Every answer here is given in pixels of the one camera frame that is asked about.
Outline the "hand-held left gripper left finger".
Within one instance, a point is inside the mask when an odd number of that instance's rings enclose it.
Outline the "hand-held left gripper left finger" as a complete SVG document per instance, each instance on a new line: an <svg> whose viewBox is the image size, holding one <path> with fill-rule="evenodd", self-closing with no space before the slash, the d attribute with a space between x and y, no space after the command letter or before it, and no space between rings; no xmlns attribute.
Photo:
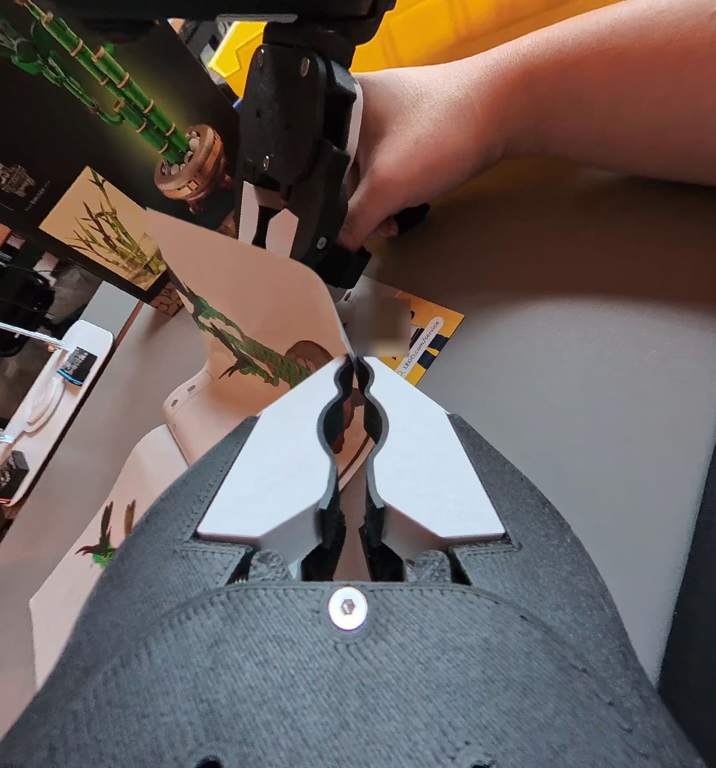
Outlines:
<svg viewBox="0 0 716 768"><path fill-rule="evenodd" d="M332 581L346 537L334 447L353 390L337 357L253 419L197 528L200 539L278 553L305 581Z"/></svg>

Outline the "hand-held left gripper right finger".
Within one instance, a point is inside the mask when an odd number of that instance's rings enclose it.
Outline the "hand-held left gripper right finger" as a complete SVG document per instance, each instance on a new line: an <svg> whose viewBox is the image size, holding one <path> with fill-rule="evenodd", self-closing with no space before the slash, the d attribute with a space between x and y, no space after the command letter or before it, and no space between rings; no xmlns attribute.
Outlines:
<svg viewBox="0 0 716 768"><path fill-rule="evenodd" d="M452 414L374 357L358 359L366 460L360 536L373 581L402 581L428 551L506 536Z"/></svg>

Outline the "white lego instruction booklet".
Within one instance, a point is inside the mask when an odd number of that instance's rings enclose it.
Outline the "white lego instruction booklet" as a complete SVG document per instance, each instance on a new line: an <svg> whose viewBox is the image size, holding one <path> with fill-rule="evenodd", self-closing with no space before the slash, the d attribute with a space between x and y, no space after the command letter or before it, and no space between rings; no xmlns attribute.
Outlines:
<svg viewBox="0 0 716 768"><path fill-rule="evenodd" d="M171 217L152 231L208 360L164 402L104 506L29 601L36 688L53 672L103 569L155 499L248 416L346 350L309 268Z"/></svg>

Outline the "person's right forearm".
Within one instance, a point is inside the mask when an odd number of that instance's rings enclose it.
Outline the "person's right forearm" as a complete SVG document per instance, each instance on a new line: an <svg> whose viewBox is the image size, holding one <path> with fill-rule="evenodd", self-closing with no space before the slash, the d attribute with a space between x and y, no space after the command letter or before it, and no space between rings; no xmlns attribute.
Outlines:
<svg viewBox="0 0 716 768"><path fill-rule="evenodd" d="M716 1L621 2L508 51L507 157L716 186Z"/></svg>

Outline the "black lego set box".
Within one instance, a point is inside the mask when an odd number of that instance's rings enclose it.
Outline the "black lego set box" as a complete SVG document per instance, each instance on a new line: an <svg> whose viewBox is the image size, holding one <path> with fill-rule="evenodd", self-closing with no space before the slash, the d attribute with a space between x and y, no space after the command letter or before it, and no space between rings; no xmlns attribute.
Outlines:
<svg viewBox="0 0 716 768"><path fill-rule="evenodd" d="M166 18L0 2L0 224L140 300L168 281L146 209L220 227L238 116Z"/></svg>

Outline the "person's right hand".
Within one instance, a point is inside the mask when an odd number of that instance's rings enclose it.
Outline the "person's right hand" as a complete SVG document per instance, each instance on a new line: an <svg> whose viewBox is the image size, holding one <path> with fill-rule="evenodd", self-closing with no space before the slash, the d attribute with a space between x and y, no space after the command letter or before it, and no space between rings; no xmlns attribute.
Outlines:
<svg viewBox="0 0 716 768"><path fill-rule="evenodd" d="M356 252L391 219L494 165L508 144L511 65L489 54L362 73L363 114L339 243Z"/></svg>

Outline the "yellow plastic bin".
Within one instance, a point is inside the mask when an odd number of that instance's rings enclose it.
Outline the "yellow plastic bin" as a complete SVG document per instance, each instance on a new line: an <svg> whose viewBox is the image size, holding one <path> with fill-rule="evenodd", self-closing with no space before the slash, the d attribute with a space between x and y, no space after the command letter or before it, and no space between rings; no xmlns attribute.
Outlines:
<svg viewBox="0 0 716 768"><path fill-rule="evenodd" d="M451 62L613 1L398 1L350 70L375 72Z"/></svg>

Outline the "black battery blue edge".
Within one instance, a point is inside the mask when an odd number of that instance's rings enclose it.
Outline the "black battery blue edge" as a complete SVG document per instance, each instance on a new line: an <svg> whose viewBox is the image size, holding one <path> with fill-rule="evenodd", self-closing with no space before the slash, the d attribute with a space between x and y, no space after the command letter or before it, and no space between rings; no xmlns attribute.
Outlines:
<svg viewBox="0 0 716 768"><path fill-rule="evenodd" d="M76 347L56 369L56 373L74 386L82 386L97 360L98 356L93 352Z"/></svg>

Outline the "white tray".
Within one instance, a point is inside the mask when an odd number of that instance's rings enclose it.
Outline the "white tray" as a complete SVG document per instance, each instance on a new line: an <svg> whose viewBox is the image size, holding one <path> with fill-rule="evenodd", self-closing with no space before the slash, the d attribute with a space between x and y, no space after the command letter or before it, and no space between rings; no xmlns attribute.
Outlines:
<svg viewBox="0 0 716 768"><path fill-rule="evenodd" d="M110 331L79 320L61 340L53 343L50 357L5 428L5 433L15 436L16 440L11 445L0 445L0 464L10 452L19 450L26 456L29 473L12 503L3 506L14 506L33 486L101 373L113 341ZM91 374L82 386L74 386L56 373L56 369L76 347L98 356Z"/></svg>

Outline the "black battery red edge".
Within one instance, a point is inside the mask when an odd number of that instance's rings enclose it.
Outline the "black battery red edge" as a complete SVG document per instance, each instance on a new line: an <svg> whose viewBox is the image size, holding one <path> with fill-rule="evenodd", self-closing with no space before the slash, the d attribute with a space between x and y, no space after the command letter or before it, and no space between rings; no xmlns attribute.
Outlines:
<svg viewBox="0 0 716 768"><path fill-rule="evenodd" d="M0 464L0 504L12 503L28 473L25 454L19 450L11 451Z"/></svg>

